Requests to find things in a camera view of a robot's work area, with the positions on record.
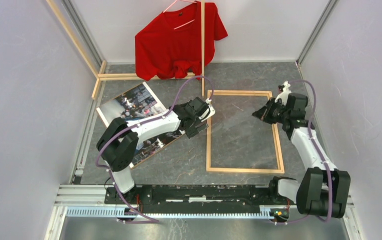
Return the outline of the light wooden picture frame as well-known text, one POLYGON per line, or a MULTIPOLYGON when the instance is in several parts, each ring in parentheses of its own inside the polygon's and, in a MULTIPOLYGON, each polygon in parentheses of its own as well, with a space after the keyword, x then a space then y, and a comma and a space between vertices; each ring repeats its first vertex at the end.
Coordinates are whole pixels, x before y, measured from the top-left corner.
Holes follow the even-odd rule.
MULTIPOLYGON (((213 96, 242 96, 242 97, 266 97, 270 99, 273 97, 271 91, 265 90, 207 90, 207 97, 213 96)), ((276 169, 266 168, 230 168, 230 167, 211 167, 211 136, 212 136, 212 122, 211 119, 207 120, 207 134, 206 134, 206 171, 216 173, 239 173, 239 174, 284 174, 285 167, 283 162, 283 155, 279 137, 279 130, 277 124, 272 125, 273 141, 276 154, 276 169)))

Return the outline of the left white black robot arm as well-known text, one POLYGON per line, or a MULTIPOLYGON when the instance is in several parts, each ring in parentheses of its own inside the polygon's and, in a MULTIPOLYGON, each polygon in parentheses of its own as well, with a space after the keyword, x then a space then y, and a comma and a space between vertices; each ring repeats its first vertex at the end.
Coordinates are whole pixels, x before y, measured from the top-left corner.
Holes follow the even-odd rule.
POLYGON ((210 98, 196 97, 140 120, 126 121, 117 117, 97 142, 95 164, 107 169, 117 190, 116 196, 124 204, 129 204, 136 197, 130 164, 137 147, 153 137, 175 131, 185 132, 192 138, 207 128, 206 121, 214 114, 210 98))

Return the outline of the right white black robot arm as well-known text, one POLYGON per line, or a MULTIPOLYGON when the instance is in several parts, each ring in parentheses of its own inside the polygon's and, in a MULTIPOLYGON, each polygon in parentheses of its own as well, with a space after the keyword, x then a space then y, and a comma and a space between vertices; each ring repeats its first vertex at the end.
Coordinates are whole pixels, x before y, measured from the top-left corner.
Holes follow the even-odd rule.
POLYGON ((252 115, 270 125, 281 124, 288 139, 297 149, 306 169, 302 181, 289 177, 274 177, 269 183, 270 202, 280 204, 288 199, 303 215, 340 219, 347 206, 351 177, 339 170, 327 157, 317 139, 315 127, 306 119, 308 97, 290 93, 270 98, 252 115))

